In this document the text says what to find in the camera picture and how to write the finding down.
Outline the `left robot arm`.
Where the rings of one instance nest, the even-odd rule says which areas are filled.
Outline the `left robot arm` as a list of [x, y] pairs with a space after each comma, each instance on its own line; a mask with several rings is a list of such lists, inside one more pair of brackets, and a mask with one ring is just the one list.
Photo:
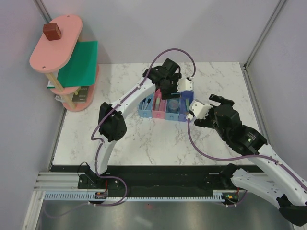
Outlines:
[[174, 98], [178, 95], [177, 83], [182, 79], [180, 66], [166, 59], [160, 66], [152, 65], [145, 70], [140, 81], [126, 94], [112, 103], [102, 103], [99, 108], [98, 125], [91, 135], [91, 140], [98, 141], [97, 152], [91, 163], [94, 171], [89, 176], [89, 184], [101, 188], [105, 184], [103, 173], [107, 170], [112, 150], [127, 132], [126, 117], [142, 99], [160, 89], [162, 98]]

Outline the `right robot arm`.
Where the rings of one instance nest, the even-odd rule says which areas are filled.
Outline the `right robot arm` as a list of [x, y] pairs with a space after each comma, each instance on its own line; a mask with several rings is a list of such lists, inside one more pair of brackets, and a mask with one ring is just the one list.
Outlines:
[[[239, 154], [227, 159], [230, 164], [221, 173], [221, 186], [250, 191], [274, 205], [287, 221], [304, 226], [307, 223], [306, 180], [278, 156], [262, 134], [242, 124], [232, 100], [214, 94], [209, 99], [219, 105], [193, 100], [187, 119], [193, 120], [198, 127], [214, 129], [222, 141]], [[256, 178], [231, 163], [240, 159], [248, 159], [257, 165], [273, 182]]]

